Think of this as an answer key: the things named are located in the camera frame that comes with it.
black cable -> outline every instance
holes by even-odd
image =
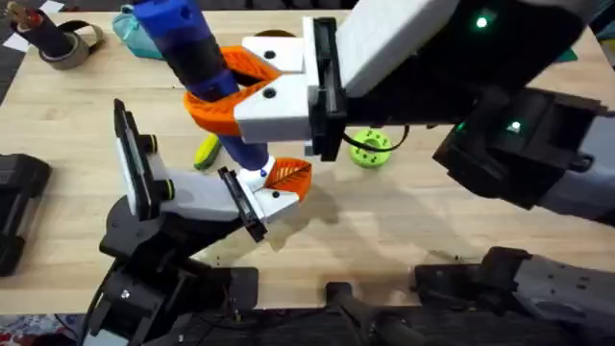
[[[215,323],[220,323],[226,317],[227,317],[226,315],[220,316],[220,318],[218,318]],[[201,336],[201,338],[199,339],[199,342],[196,343],[196,346],[199,346],[201,342],[205,341],[205,339],[211,334],[211,332],[213,332],[214,328],[215,327],[213,325],[209,326],[209,329],[203,333],[203,336]]]
[[[75,339],[75,340],[79,338],[79,336],[77,335],[77,332],[73,331],[73,330],[72,330],[72,328],[68,327],[68,325],[66,324],[66,322],[62,321],[62,319],[58,316],[58,314],[57,314],[57,313],[54,313],[54,317],[56,317],[56,320],[58,320],[58,322],[59,322],[59,323],[60,323],[60,324],[61,324],[61,325],[62,325],[62,326],[63,326],[63,327],[67,330],[67,331],[69,331],[69,332],[73,335],[73,337],[74,337],[74,339]]]
[[[89,303],[89,307],[87,307],[86,315],[84,316],[84,322],[81,326],[81,333],[79,334],[79,339],[77,340],[77,346],[83,346],[84,342],[86,341],[87,324],[89,323],[89,317],[94,312],[94,308],[96,308],[96,304],[98,304],[100,297],[103,295],[103,286],[105,285],[105,282],[107,281],[111,273],[115,270],[117,265],[118,265],[118,261],[117,259],[115,259],[113,261],[113,264],[107,271],[107,274],[105,274],[103,281],[98,285],[98,288],[96,288],[96,292],[94,292],[92,301]]]
[[[266,329],[271,329],[271,328],[278,328],[279,326],[282,326],[290,321],[293,320],[298,320],[298,319],[303,319],[306,317],[311,317],[323,312],[326,312],[327,308],[320,308],[320,309],[316,309],[316,310],[311,310],[305,313],[298,313],[295,315],[290,315],[290,316],[283,316],[281,317],[281,320],[278,321],[277,323],[271,323],[271,324],[266,324],[266,325],[262,325],[260,322],[255,322],[249,325],[239,325],[239,326],[232,326],[232,325],[221,325],[219,324],[224,318],[229,317],[228,315],[222,316],[223,318],[217,322],[211,322],[208,321],[206,318],[199,316],[199,319],[205,323],[207,323],[208,325],[214,327],[214,328],[218,328],[221,330],[227,330],[227,331],[251,331],[254,329],[260,329],[260,330],[266,330]]]
[[[361,337],[360,331],[358,330],[357,326],[355,326],[355,324],[353,323],[353,318],[342,308],[338,308],[336,309],[336,311],[340,314],[340,316],[342,316],[342,319],[348,325],[348,329],[353,332],[353,339],[355,340],[355,344],[357,346],[362,346],[363,338]]]
[[[374,148],[371,145],[367,145],[365,143],[361,143],[358,142],[352,138],[350,138],[348,135],[343,134],[342,138],[350,145],[355,146],[359,149],[363,149],[363,150],[367,150],[367,151],[371,151],[374,153],[388,153],[388,152],[392,152],[393,150],[396,150],[397,148],[399,148],[400,146],[402,146],[402,144],[404,144],[404,142],[406,141],[407,135],[410,133],[410,126],[409,125],[405,125],[404,126],[404,136],[402,137],[402,140],[400,140],[399,143],[397,143],[395,146],[392,146],[390,148],[386,148],[386,149],[382,149],[382,148]]]

green led light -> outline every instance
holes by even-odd
[[[487,18],[483,16],[480,16],[479,19],[477,19],[477,28],[479,29],[486,28],[488,24],[489,24],[489,21],[487,20]]]

black bracket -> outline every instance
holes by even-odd
[[[267,229],[258,219],[257,213],[254,211],[248,197],[246,197],[246,194],[243,192],[237,180],[236,173],[234,171],[229,171],[227,167],[222,167],[218,169],[218,174],[220,174],[220,179],[222,179],[229,189],[231,197],[233,197],[234,203],[239,210],[239,218],[243,221],[246,230],[248,230],[248,233],[250,233],[255,242],[262,241],[267,234]]]

yellow object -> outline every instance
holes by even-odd
[[[211,167],[220,153],[222,143],[218,136],[209,134],[194,155],[194,168],[205,170]]]

teal bag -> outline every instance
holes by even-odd
[[[139,58],[164,60],[162,54],[133,15],[133,7],[124,5],[113,19],[113,31]]]

